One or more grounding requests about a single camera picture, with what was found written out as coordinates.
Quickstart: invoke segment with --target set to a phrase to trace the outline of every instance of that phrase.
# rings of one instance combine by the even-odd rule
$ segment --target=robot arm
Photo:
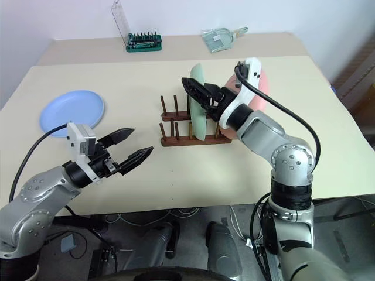
[[[313,248],[311,186],[315,158],[309,145],[287,135],[280,124],[265,113],[253,111],[247,104],[236,104],[236,94],[226,87],[202,86],[191,78],[182,78],[182,84],[214,121],[221,121],[224,112],[228,114],[225,125],[235,130],[246,147],[272,166],[271,197],[262,218],[262,228],[264,245],[269,253],[277,255],[284,280],[350,280]]]
[[[75,161],[33,176],[14,200],[0,210],[2,263],[34,257],[43,246],[55,215],[81,193],[81,188],[117,172],[128,173],[153,150],[153,147],[140,149],[122,163],[116,163],[107,148],[125,140],[133,128],[119,129],[97,143],[95,134],[86,125],[68,123],[67,131],[68,146]]]

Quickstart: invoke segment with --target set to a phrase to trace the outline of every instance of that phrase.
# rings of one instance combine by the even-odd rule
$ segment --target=blue plate
[[[40,115],[39,124],[44,132],[69,121],[95,127],[103,117],[104,101],[96,93],[86,90],[67,92],[55,98]],[[58,138],[66,137],[66,129],[52,134]]]

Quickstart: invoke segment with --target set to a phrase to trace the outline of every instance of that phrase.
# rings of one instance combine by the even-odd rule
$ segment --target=green bit holder
[[[151,32],[129,33],[127,38],[126,49],[130,53],[160,51],[162,49],[162,36]]]

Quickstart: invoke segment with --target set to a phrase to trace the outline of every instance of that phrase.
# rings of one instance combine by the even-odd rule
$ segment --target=wooden peg
[[[175,121],[171,119],[171,136],[175,136],[175,125],[173,124]]]
[[[187,114],[190,115],[190,97],[186,95],[186,102],[187,102]]]
[[[176,95],[173,95],[173,98],[175,99],[175,109],[176,109],[176,115],[178,116],[177,96],[176,96]]]
[[[165,103],[164,103],[164,97],[161,95],[160,100],[162,101],[162,107],[163,107],[163,113],[166,114],[166,108],[165,108]]]
[[[217,139],[220,135],[220,126],[219,123],[216,124],[216,131],[215,131],[215,139]]]
[[[193,123],[189,122],[189,139],[193,139]]]
[[[178,124],[175,122],[175,129],[176,129],[176,139],[179,141],[180,140],[180,134],[178,133]]]
[[[164,131],[163,123],[159,123],[159,125],[160,125],[160,129],[162,130],[163,140],[166,141],[166,136],[165,136],[165,131]]]

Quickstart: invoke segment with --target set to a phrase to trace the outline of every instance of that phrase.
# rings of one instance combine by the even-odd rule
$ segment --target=plate
[[[96,93],[86,90],[67,92],[50,102],[42,111],[39,124],[44,132],[69,121],[95,127],[104,114],[104,101]],[[66,137],[66,129],[52,134],[58,138]]]

